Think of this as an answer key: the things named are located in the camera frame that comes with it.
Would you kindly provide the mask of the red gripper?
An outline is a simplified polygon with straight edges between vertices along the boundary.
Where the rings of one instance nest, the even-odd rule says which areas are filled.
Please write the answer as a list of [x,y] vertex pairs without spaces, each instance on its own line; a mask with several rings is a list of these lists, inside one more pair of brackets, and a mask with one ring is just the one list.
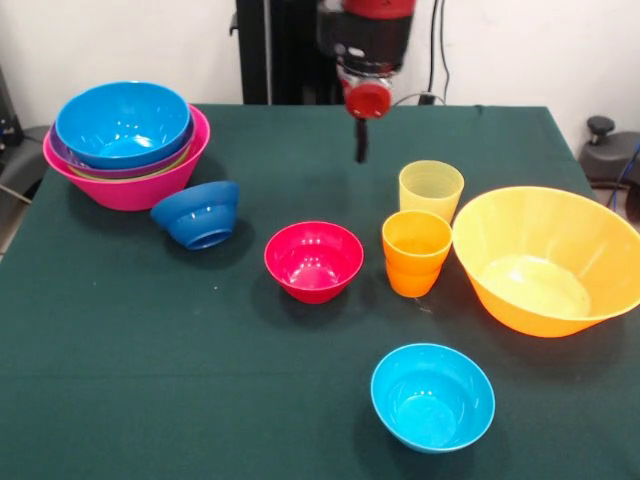
[[344,100],[347,111],[356,118],[355,160],[363,164],[367,160],[369,146],[367,120],[378,119],[388,113],[392,105],[391,86],[383,79],[356,77],[345,80]]

